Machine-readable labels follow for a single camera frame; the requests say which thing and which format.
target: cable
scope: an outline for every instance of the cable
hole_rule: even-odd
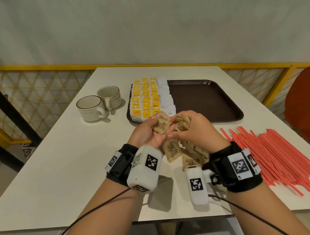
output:
[[[73,225],[75,225],[77,222],[79,222],[81,219],[83,219],[85,216],[89,215],[91,212],[99,209],[100,207],[103,207],[104,205],[108,204],[110,201],[114,200],[115,198],[121,196],[123,193],[126,193],[127,191],[129,191],[131,188],[127,188],[126,190],[122,191],[121,193],[119,193],[118,195],[114,196],[113,198],[107,200],[106,202],[100,204],[99,206],[96,206],[95,208],[91,209],[89,212],[86,212],[85,214],[83,214],[80,218],[78,218],[76,221],[74,221],[72,224],[70,224],[69,227],[66,228],[66,230],[64,230],[62,232],[61,235],[64,235],[70,228],[73,227]]]
[[[261,217],[255,215],[255,214],[253,214],[252,212],[248,211],[247,209],[244,209],[244,208],[241,207],[241,206],[236,205],[235,203],[232,203],[232,202],[230,202],[230,201],[228,201],[228,200],[226,200],[226,199],[224,199],[224,198],[222,198],[222,197],[218,197],[218,196],[216,196],[216,195],[208,194],[208,196],[209,196],[209,197],[215,197],[215,198],[221,199],[221,200],[223,200],[223,201],[225,201],[225,202],[228,202],[229,204],[231,204],[231,205],[237,207],[238,209],[240,209],[240,210],[242,210],[242,211],[244,211],[244,212],[250,214],[251,216],[257,218],[258,220],[264,222],[265,224],[268,224],[269,226],[271,226],[271,227],[273,227],[274,229],[278,230],[280,233],[282,233],[282,234],[284,234],[284,235],[289,235],[289,234],[287,234],[286,232],[284,232],[283,230],[279,229],[278,227],[276,227],[276,226],[274,226],[273,224],[269,223],[268,221],[264,220],[263,218],[261,218]]]
[[[118,195],[114,196],[113,198],[111,198],[111,199],[107,200],[106,202],[100,204],[99,206],[96,206],[95,208],[91,209],[89,212],[86,212],[86,213],[83,214],[80,218],[78,218],[76,221],[74,221],[69,227],[67,227],[66,230],[64,230],[64,231],[62,232],[61,235],[64,235],[70,228],[72,228],[77,222],[79,222],[79,221],[80,221],[81,219],[83,219],[85,216],[87,216],[87,215],[89,215],[91,212],[93,212],[93,211],[95,211],[95,210],[97,210],[97,209],[103,207],[104,205],[108,204],[110,201],[114,200],[115,198],[117,198],[118,196],[122,195],[123,193],[129,191],[130,189],[131,189],[131,188],[128,188],[128,189],[124,190],[123,192],[119,193]],[[282,233],[282,234],[284,234],[284,235],[289,235],[289,234],[287,234],[286,232],[284,232],[283,230],[279,229],[278,227],[276,227],[276,226],[274,226],[273,224],[269,223],[268,221],[264,220],[263,218],[261,218],[261,217],[255,215],[255,214],[253,214],[252,212],[250,212],[250,211],[244,209],[244,208],[241,207],[241,206],[238,206],[238,205],[235,204],[235,203],[232,203],[232,202],[226,200],[225,198],[222,198],[222,197],[219,197],[219,196],[216,196],[216,195],[213,195],[213,194],[208,194],[208,196],[209,196],[209,197],[215,197],[215,198],[221,199],[221,200],[223,200],[223,201],[225,201],[225,202],[227,202],[227,203],[229,203],[229,204],[231,204],[231,205],[237,207],[238,209],[240,209],[240,210],[242,210],[242,211],[244,211],[244,212],[250,214],[251,216],[257,218],[258,220],[264,222],[265,224],[268,224],[269,226],[273,227],[274,229],[276,229],[276,230],[279,231],[280,233]]]

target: hand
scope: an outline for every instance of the hand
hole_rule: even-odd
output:
[[[143,145],[149,145],[155,149],[158,149],[167,138],[167,134],[174,131],[175,124],[172,124],[168,131],[161,135],[151,128],[157,123],[158,118],[156,115],[149,117],[145,122],[134,129],[127,143],[136,146],[137,148],[140,148]]]
[[[179,139],[193,143],[208,153],[215,153],[230,145],[230,142],[224,138],[202,114],[194,111],[182,111],[171,117],[175,122],[176,116],[189,117],[191,126],[188,131],[174,131],[168,134],[168,139]]]

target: tray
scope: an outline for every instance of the tray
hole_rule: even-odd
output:
[[[177,113],[193,110],[204,115],[212,123],[243,119],[241,109],[214,81],[168,80],[168,86]],[[140,124],[141,122],[131,119],[129,109],[130,103],[128,103],[127,119],[132,123]]]

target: white table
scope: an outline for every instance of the white table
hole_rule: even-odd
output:
[[[0,231],[70,225],[105,179],[104,167],[111,156],[134,129],[126,118],[131,83],[160,76],[168,80],[215,81],[244,112],[241,121],[217,124],[217,129],[227,131],[242,125],[259,134],[272,128],[310,157],[309,144],[219,67],[98,68],[0,198]],[[75,107],[76,101],[108,85],[120,88],[126,104],[115,115],[109,115],[109,123],[85,123]],[[138,221],[230,215],[227,203],[213,199],[208,211],[194,210],[181,166],[181,158],[168,163],[164,157],[160,174],[173,179],[171,209],[165,212],[144,205]],[[304,197],[284,186],[272,190],[291,210],[310,209],[310,193],[297,188]]]

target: ceramic cup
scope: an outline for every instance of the ceramic cup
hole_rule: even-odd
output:
[[[85,121],[96,121],[107,116],[103,101],[97,95],[89,95],[79,99],[76,106]]]
[[[116,86],[105,86],[97,91],[107,110],[112,110],[121,105],[121,94]]]

